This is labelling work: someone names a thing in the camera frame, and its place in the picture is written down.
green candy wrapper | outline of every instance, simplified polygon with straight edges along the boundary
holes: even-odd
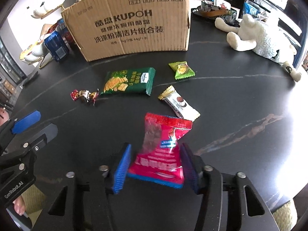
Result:
[[[145,93],[151,95],[154,76],[154,68],[109,71],[101,95],[116,93]]]
[[[187,65],[186,61],[177,61],[169,63],[169,66],[175,71],[174,78],[176,80],[195,75],[195,72]]]

window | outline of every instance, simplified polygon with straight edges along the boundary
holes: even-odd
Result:
[[[13,60],[5,45],[0,38],[0,65],[10,78],[18,85],[26,78],[25,73],[20,69],[17,63]]]

shiny wrapped candy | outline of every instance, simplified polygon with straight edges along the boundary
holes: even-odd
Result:
[[[99,90],[95,92],[90,92],[89,90],[74,90],[71,92],[70,97],[74,100],[77,101],[77,99],[81,99],[82,101],[85,101],[87,103],[93,102],[93,105],[95,105],[95,101],[99,95]]]

white plush toy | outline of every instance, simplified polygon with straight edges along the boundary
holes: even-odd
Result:
[[[240,27],[231,27],[223,19],[216,18],[216,28],[228,32],[227,42],[237,51],[252,49],[256,54],[282,65],[298,82],[301,73],[293,67],[296,49],[278,28],[278,18],[267,22],[257,21],[251,15],[243,15]]]

red and gold candy wrapper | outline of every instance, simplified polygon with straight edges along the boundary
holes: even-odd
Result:
[[[147,113],[142,150],[128,176],[181,188],[184,183],[178,139],[192,128],[192,121]]]
[[[95,105],[95,101],[100,94],[100,91],[97,89],[95,92],[90,92],[89,90],[74,90],[71,92],[70,97],[74,100],[77,101],[77,99],[81,98],[81,100],[90,103],[93,102],[93,105]]]

